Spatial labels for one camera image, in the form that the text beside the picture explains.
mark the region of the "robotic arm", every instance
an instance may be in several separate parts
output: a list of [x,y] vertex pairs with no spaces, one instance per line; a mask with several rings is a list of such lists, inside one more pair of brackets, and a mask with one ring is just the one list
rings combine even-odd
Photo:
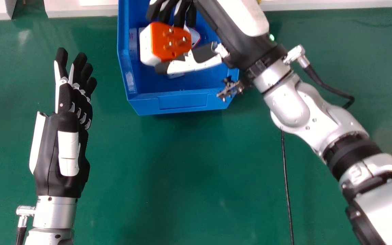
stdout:
[[59,48],[54,61],[55,113],[37,113],[31,146],[37,204],[17,208],[16,245],[23,244],[28,217],[34,221],[25,245],[73,244],[77,202],[90,171],[85,150],[93,117],[90,97],[97,82],[90,77],[93,68],[84,53],[78,54],[69,74],[66,64],[67,51]]
[[[224,62],[238,68],[244,79],[228,81],[221,99],[253,84],[263,96],[277,127],[302,138],[339,182],[349,207],[346,214],[362,244],[392,244],[392,156],[370,140],[366,130],[344,108],[326,102],[302,82],[290,64],[298,62],[311,79],[325,85],[302,46],[287,52],[269,39],[269,23],[255,0],[151,0],[148,20],[195,7],[216,31],[222,44],[210,44],[156,66],[159,74],[195,71]],[[184,14],[177,16],[180,23]],[[353,97],[338,92],[350,99]]]

